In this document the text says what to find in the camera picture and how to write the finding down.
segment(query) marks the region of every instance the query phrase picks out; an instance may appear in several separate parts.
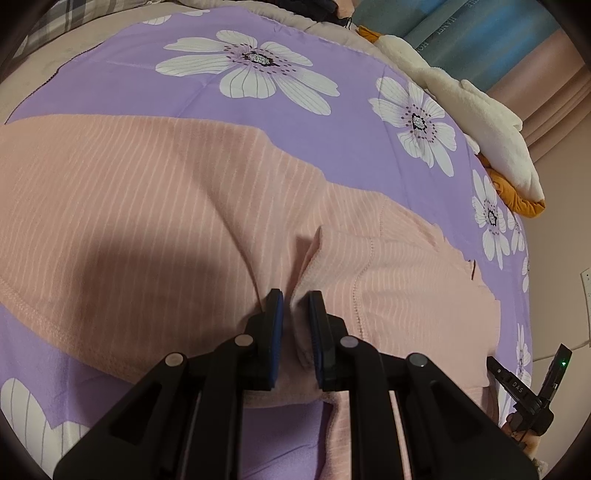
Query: wall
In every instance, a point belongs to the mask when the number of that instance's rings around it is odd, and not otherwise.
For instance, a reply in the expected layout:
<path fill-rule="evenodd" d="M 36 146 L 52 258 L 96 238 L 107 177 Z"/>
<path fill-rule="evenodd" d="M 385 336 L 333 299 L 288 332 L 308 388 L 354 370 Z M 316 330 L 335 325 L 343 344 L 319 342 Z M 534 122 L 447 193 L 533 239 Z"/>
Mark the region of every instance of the wall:
<path fill-rule="evenodd" d="M 535 167 L 547 208 L 525 220 L 530 253 L 533 358 L 589 339 L 580 273 L 591 267 L 591 115 Z M 532 388 L 539 390 L 551 359 L 534 362 Z M 570 446 L 591 412 L 591 349 L 573 354 L 553 401 L 555 421 L 538 457 L 552 467 Z"/>

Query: white cord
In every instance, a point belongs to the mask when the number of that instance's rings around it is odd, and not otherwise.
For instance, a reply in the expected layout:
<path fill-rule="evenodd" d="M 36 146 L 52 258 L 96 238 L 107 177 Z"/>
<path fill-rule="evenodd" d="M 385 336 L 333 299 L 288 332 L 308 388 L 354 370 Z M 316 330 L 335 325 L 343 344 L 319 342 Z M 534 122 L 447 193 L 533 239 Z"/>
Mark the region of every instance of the white cord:
<path fill-rule="evenodd" d="M 585 342 L 581 343 L 580 345 L 577 345 L 574 348 L 571 348 L 572 351 L 578 350 L 579 348 L 583 348 L 584 346 L 591 346 L 591 340 L 586 340 Z M 546 355 L 546 356 L 541 356 L 539 358 L 534 358 L 534 362 L 537 362 L 538 360 L 546 360 L 547 358 L 552 358 L 555 354 L 553 353 L 552 355 Z"/>

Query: human hand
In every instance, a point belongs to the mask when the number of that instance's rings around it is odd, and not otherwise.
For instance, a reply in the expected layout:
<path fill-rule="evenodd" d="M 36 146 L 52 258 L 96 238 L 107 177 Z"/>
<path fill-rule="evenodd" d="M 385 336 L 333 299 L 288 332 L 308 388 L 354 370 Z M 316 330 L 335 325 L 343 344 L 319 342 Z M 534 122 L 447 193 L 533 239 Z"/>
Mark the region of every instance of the human hand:
<path fill-rule="evenodd" d="M 525 435 L 524 432 L 512 432 L 511 427 L 509 426 L 512 418 L 513 414 L 511 413 L 506 418 L 506 423 L 501 427 L 501 430 L 507 436 L 512 437 L 519 442 L 525 443 L 525 449 L 523 450 L 523 453 L 526 454 L 529 458 L 533 459 L 535 457 L 535 453 L 538 451 L 538 447 L 540 446 L 540 440 L 542 437 L 537 435 L 533 430 L 528 430 L 525 433 Z"/>

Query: silver screw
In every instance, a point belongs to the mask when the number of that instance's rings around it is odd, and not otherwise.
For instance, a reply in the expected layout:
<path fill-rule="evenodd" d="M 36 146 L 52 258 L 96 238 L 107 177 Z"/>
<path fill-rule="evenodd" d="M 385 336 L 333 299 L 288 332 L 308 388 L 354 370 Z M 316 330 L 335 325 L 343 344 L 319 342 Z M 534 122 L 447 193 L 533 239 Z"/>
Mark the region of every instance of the silver screw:
<path fill-rule="evenodd" d="M 416 367 L 424 367 L 429 363 L 427 357 L 421 353 L 413 353 L 408 359 Z"/>
<path fill-rule="evenodd" d="M 357 340 L 355 337 L 347 335 L 346 337 L 341 338 L 340 344 L 345 348 L 355 348 L 359 345 L 359 340 Z"/>
<path fill-rule="evenodd" d="M 238 346 L 249 346 L 254 341 L 255 341 L 254 338 L 252 338 L 250 335 L 246 335 L 245 333 L 243 333 L 242 335 L 238 335 L 234 339 L 234 343 L 237 344 Z"/>
<path fill-rule="evenodd" d="M 183 356 L 180 353 L 169 353 L 164 359 L 164 363 L 166 363 L 169 367 L 178 367 L 184 361 Z"/>

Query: blue curtain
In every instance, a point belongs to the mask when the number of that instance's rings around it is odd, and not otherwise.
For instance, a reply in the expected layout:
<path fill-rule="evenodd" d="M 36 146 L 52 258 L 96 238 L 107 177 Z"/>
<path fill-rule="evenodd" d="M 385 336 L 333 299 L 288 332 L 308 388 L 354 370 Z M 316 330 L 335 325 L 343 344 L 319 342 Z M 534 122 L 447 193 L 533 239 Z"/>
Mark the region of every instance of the blue curtain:
<path fill-rule="evenodd" d="M 483 91 L 559 28 L 536 0 L 363 0 L 353 22 L 404 38 Z"/>

